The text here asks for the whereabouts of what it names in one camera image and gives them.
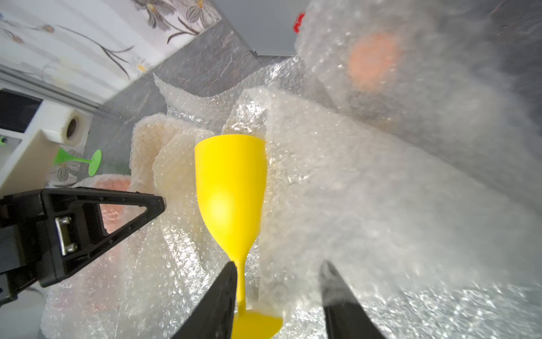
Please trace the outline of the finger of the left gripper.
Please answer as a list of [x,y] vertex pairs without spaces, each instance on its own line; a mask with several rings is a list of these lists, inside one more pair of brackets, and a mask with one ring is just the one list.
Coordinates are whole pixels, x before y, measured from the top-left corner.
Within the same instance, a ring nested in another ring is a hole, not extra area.
[[[101,227],[100,204],[143,211],[104,240],[90,244]],[[39,283],[46,288],[79,272],[166,209],[161,196],[105,189],[41,189],[1,199],[1,303]]]

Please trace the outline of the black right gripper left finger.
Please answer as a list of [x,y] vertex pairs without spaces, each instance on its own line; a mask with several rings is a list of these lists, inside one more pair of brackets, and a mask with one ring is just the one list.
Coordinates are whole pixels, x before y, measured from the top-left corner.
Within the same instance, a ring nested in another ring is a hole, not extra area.
[[172,338],[226,338],[233,331],[237,268],[228,262]]

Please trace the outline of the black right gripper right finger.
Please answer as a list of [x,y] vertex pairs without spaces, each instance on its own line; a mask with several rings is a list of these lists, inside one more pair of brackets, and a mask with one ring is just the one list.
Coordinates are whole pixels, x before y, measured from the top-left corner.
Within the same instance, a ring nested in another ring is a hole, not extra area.
[[385,338],[333,263],[323,261],[318,281],[328,338]]

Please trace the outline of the green plastic wine glass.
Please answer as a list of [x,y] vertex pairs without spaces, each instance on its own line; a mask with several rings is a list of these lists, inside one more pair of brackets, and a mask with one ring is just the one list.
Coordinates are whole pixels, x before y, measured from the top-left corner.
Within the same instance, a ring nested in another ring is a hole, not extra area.
[[66,162],[83,162],[88,164],[88,175],[90,177],[94,177],[100,169],[100,165],[102,163],[102,151],[98,149],[93,153],[93,156],[90,159],[85,159],[76,157],[75,155],[65,151],[63,148],[60,148],[56,154],[53,165],[62,165]]

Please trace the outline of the clear bubble wrap sheet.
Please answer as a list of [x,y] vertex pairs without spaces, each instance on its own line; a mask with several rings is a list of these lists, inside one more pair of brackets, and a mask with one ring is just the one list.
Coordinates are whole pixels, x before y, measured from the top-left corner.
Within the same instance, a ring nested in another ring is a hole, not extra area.
[[269,88],[226,131],[268,154],[261,307],[280,338],[324,338],[331,262],[389,338],[540,338],[541,215],[422,149]]
[[[540,1],[312,1],[296,56],[232,89],[198,97],[160,79],[169,109],[204,125],[251,130],[264,87],[296,93],[393,134],[510,198],[541,208]],[[397,36],[401,57],[379,91],[348,75],[354,43]]]

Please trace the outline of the yellow glass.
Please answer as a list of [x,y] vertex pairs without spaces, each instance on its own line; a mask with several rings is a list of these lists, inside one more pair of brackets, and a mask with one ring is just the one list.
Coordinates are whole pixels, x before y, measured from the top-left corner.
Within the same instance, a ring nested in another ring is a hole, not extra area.
[[282,318],[246,307],[246,260],[261,231],[267,184],[265,141],[241,134],[207,138],[195,147],[195,171],[201,217],[237,269],[231,336],[273,338],[282,328]]

